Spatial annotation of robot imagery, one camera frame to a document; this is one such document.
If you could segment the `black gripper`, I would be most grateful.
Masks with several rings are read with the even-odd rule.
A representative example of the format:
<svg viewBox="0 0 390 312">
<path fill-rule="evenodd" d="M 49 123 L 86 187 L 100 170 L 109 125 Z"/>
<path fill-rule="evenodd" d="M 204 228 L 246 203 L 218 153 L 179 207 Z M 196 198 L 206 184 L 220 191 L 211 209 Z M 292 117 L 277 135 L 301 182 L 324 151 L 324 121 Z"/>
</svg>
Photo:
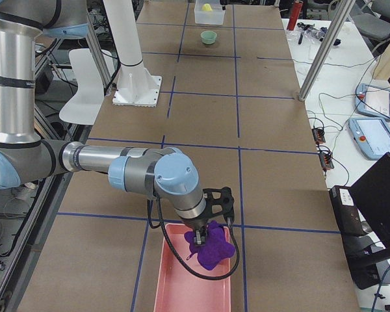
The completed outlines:
<svg viewBox="0 0 390 312">
<path fill-rule="evenodd" d="M 181 221 L 188 228 L 194 231 L 193 243 L 195 246 L 205 244 L 207 237 L 207 223 L 209 219 L 204 216 L 197 216 L 195 218 L 181 218 Z"/>
</svg>

